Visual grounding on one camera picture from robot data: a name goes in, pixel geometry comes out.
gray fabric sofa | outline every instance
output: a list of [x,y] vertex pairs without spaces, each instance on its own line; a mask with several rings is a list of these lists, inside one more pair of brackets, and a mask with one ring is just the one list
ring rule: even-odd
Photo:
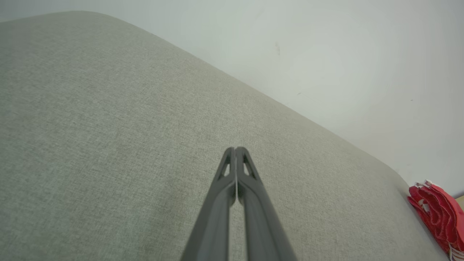
[[[230,146],[299,260],[447,259],[391,168],[121,20],[0,23],[0,85],[0,260],[179,260]],[[245,260],[237,202],[230,234]]]

